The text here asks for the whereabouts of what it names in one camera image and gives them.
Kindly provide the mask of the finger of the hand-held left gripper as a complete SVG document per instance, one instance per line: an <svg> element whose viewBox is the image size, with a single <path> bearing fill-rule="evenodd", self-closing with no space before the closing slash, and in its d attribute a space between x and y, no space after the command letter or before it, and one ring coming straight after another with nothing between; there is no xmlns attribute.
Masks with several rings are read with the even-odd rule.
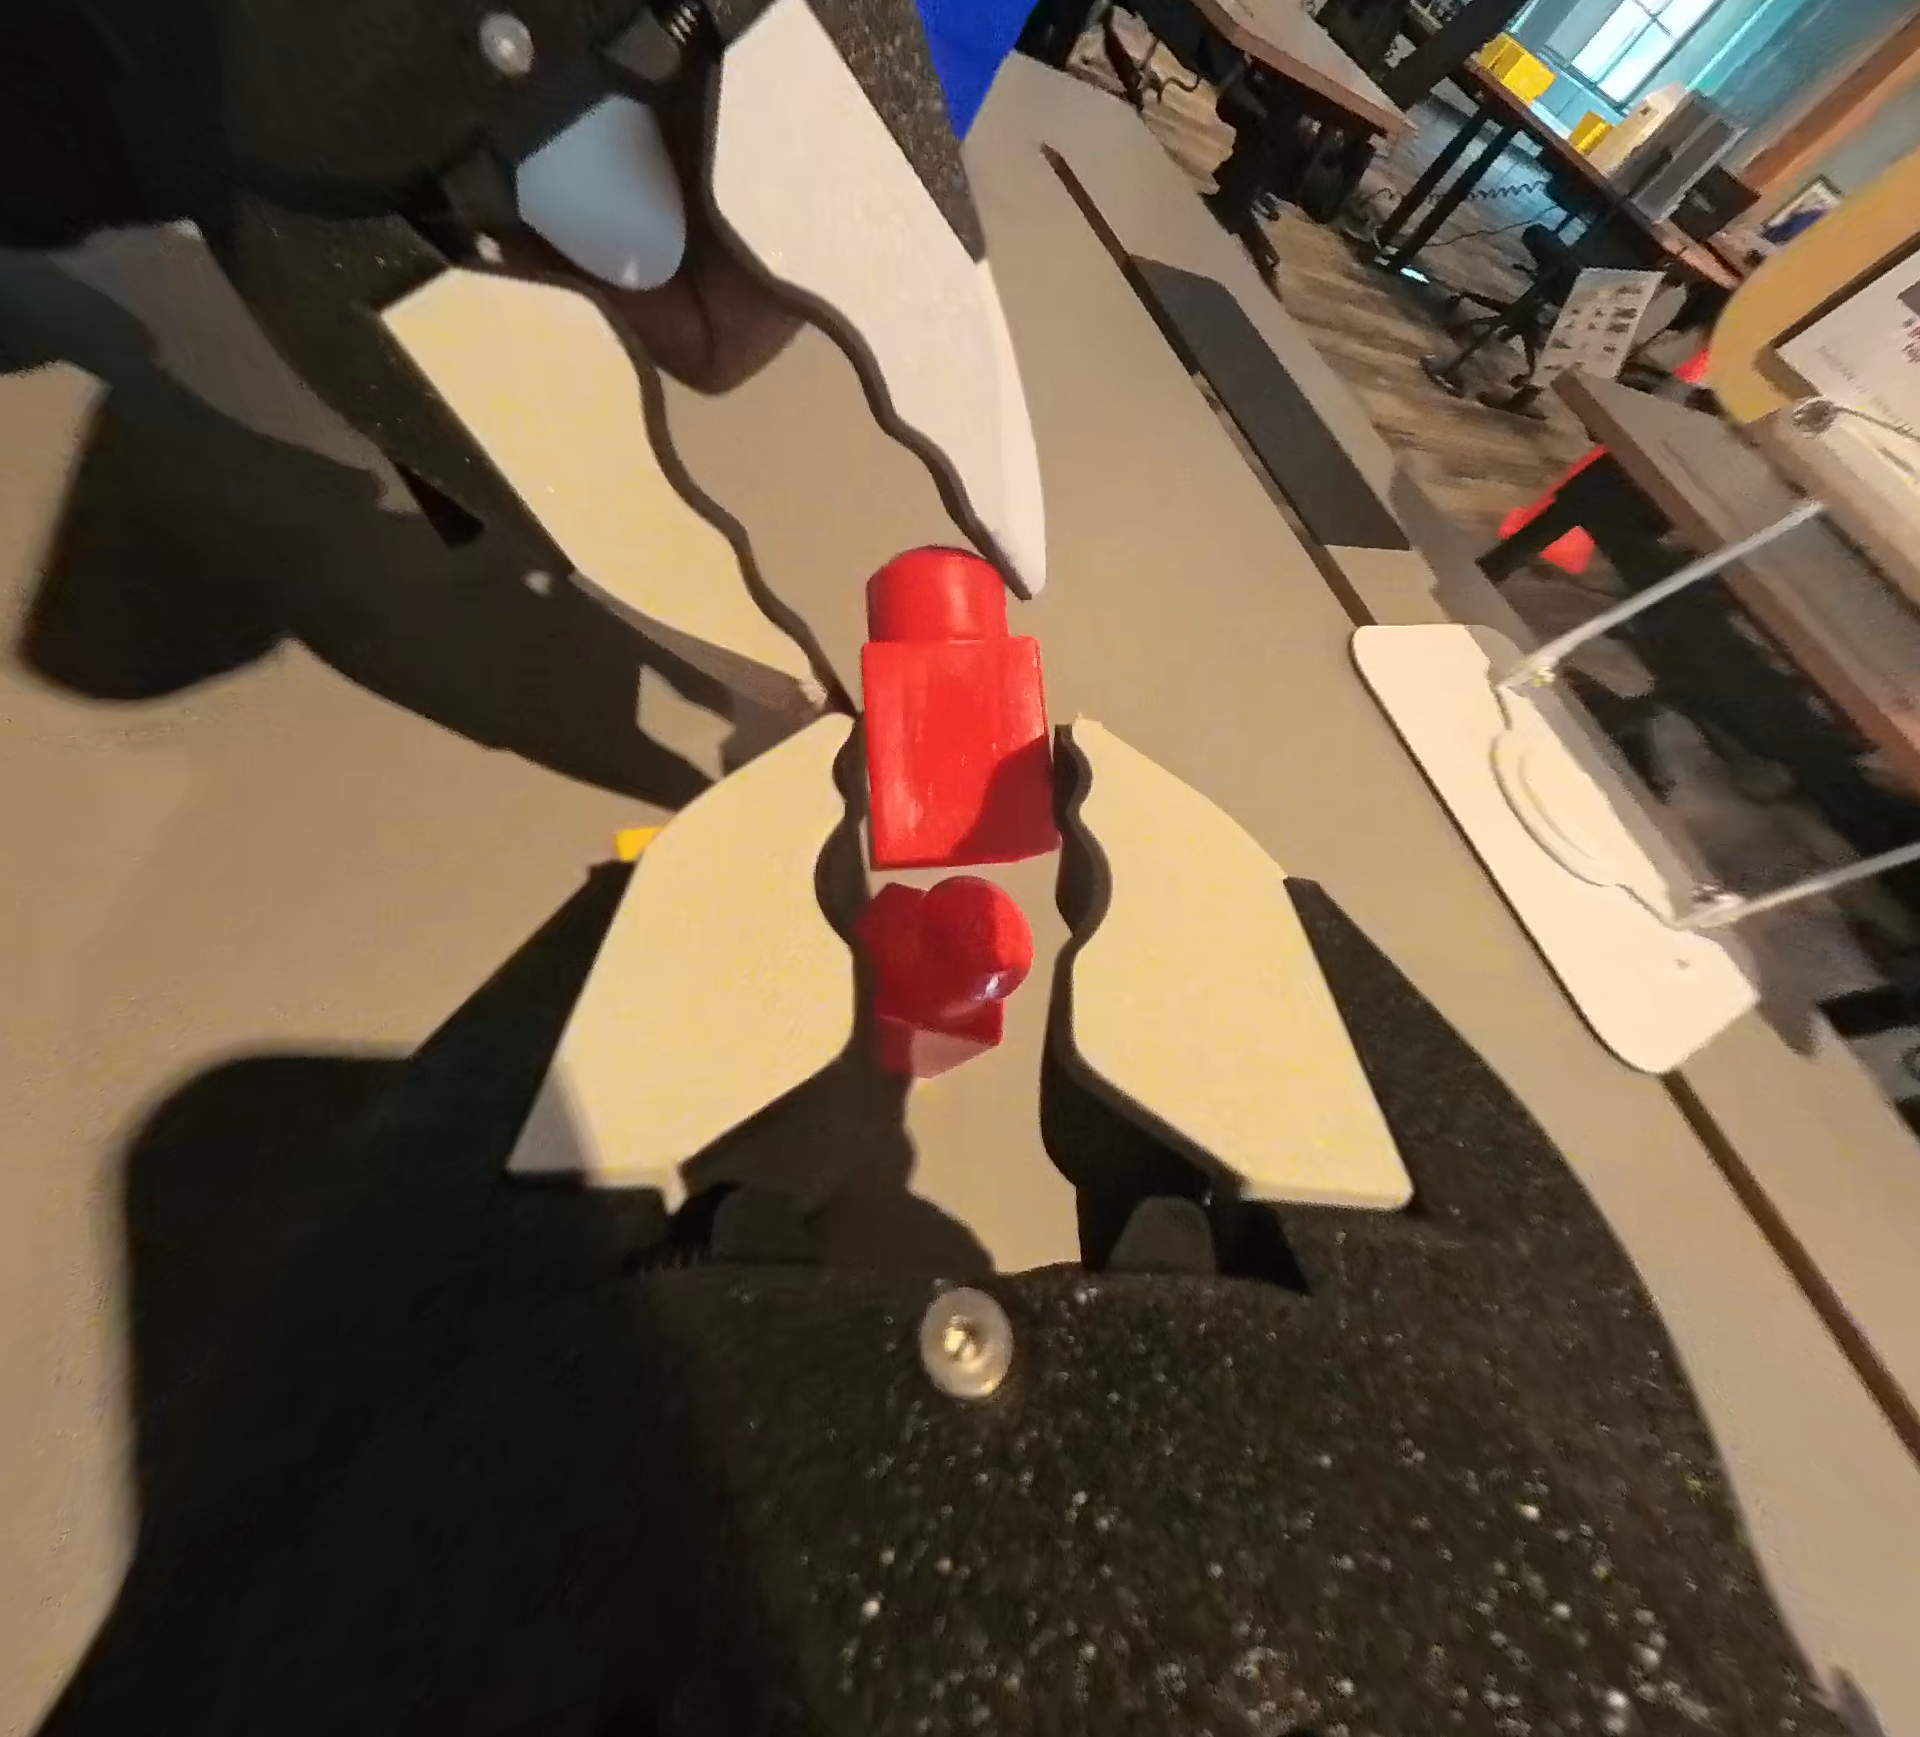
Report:
<svg viewBox="0 0 1920 1737"><path fill-rule="evenodd" d="M807 723L829 692L755 596L745 538L658 428L665 373L619 311L690 254L734 257L686 180L703 133L699 109L602 97L511 168L516 219L386 301L380 328L573 587L741 707Z"/></svg>
<svg viewBox="0 0 1920 1737"><path fill-rule="evenodd" d="M879 425L1033 600L1049 576L1040 448L989 262L970 250L807 0L720 64L712 202L748 262L854 360Z"/></svg>

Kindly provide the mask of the white box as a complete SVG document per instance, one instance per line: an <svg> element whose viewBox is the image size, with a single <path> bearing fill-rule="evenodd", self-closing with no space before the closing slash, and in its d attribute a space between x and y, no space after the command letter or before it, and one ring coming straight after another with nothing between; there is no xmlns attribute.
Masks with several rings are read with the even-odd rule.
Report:
<svg viewBox="0 0 1920 1737"><path fill-rule="evenodd" d="M1624 207L1659 222L1744 136L1745 123L1715 97L1665 84L1618 126L1624 149L1605 174Z"/></svg>

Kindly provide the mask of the grey side table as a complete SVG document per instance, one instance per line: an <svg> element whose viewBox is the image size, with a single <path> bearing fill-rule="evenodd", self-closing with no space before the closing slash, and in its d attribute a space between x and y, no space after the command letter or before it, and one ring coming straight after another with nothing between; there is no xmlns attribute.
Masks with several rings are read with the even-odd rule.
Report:
<svg viewBox="0 0 1920 1737"><path fill-rule="evenodd" d="M1691 553L1780 525L1801 493L1775 450L1728 422L1618 380L1552 393ZM1917 792L1917 596L1838 525L1838 511L1728 565L1718 583L1813 692Z"/></svg>

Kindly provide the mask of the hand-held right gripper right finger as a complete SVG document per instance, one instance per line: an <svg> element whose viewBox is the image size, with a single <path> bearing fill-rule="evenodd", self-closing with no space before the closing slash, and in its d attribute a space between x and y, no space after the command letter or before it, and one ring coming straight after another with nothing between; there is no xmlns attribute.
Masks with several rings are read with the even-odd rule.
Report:
<svg viewBox="0 0 1920 1737"><path fill-rule="evenodd" d="M1116 731L1057 731L1061 1054L1257 1203L1398 1213L1414 1177L1267 845Z"/></svg>

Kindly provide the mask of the dark grey flat panel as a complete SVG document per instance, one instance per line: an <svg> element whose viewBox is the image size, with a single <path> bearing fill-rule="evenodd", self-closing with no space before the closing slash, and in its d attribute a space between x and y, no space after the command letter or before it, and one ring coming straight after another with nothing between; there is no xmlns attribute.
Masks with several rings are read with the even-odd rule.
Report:
<svg viewBox="0 0 1920 1737"><path fill-rule="evenodd" d="M1322 551L1409 553L1401 521L1226 285L1143 257L1129 260L1129 273L1173 350L1208 380L1260 470Z"/></svg>

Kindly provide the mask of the red stool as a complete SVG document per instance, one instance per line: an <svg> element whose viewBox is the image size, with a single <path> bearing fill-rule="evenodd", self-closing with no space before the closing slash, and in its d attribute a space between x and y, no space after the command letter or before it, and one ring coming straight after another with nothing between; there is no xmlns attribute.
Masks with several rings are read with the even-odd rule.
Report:
<svg viewBox="0 0 1920 1737"><path fill-rule="evenodd" d="M1605 445L1590 448L1553 487L1529 505L1517 505L1498 525L1498 542L1478 558L1490 580L1504 580L1519 566L1552 566L1566 577L1581 577L1595 556L1595 542L1586 525L1574 525L1563 497L1574 483L1605 462Z"/></svg>

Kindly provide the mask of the red mega block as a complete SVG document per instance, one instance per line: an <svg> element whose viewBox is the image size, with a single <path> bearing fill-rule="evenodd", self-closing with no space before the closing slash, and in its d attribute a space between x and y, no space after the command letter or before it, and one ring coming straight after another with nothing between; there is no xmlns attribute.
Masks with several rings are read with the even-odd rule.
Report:
<svg viewBox="0 0 1920 1737"><path fill-rule="evenodd" d="M1063 845L1044 645L1010 627L970 551L893 556L867 583L861 649L871 865L1015 865Z"/></svg>
<svg viewBox="0 0 1920 1737"><path fill-rule="evenodd" d="M882 885L851 923L871 989L878 1067L930 1081L1002 1045L1008 1003L1034 964L1022 904L979 878Z"/></svg>

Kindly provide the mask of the person's left hand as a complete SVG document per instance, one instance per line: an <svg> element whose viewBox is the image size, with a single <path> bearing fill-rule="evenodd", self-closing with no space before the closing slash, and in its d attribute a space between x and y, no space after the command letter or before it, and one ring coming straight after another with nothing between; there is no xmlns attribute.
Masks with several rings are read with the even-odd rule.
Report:
<svg viewBox="0 0 1920 1737"><path fill-rule="evenodd" d="M624 293L619 311L658 370L705 395L752 380L803 328L727 250L690 254L661 288Z"/></svg>

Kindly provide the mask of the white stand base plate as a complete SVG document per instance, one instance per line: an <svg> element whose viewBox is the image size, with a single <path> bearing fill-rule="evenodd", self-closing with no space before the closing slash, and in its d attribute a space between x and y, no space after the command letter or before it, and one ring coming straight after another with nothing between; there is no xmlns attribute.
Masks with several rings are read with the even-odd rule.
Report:
<svg viewBox="0 0 1920 1737"><path fill-rule="evenodd" d="M1686 928L1691 852L1560 686L1505 686L1522 649L1491 627L1374 622L1357 673L1595 1040L1673 1074L1763 1003L1728 934Z"/></svg>

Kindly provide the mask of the printed instruction board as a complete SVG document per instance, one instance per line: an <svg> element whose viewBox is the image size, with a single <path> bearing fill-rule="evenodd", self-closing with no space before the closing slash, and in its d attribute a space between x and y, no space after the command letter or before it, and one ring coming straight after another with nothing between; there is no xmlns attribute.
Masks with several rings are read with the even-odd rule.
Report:
<svg viewBox="0 0 1920 1737"><path fill-rule="evenodd" d="M1753 428L1806 400L1818 487L1865 536L1917 553L1917 154L1769 257L1728 298L1712 343L1721 412Z"/></svg>

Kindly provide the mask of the printed leaflet stand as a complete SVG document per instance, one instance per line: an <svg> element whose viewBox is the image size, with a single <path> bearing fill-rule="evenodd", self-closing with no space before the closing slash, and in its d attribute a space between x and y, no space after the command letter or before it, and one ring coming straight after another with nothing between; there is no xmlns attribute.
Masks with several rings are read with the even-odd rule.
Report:
<svg viewBox="0 0 1920 1737"><path fill-rule="evenodd" d="M1563 376L1617 380L1628 355L1659 336L1684 291L1665 270L1586 269L1552 319L1529 383L1552 388Z"/></svg>

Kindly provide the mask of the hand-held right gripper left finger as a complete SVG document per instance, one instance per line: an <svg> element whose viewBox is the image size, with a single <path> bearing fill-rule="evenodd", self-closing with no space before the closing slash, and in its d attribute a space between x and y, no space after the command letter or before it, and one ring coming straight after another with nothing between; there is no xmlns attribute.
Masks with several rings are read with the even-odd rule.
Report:
<svg viewBox="0 0 1920 1737"><path fill-rule="evenodd" d="M817 868L851 716L823 714L678 811L630 868L513 1179L688 1196L688 1167L851 1044L850 941Z"/></svg>

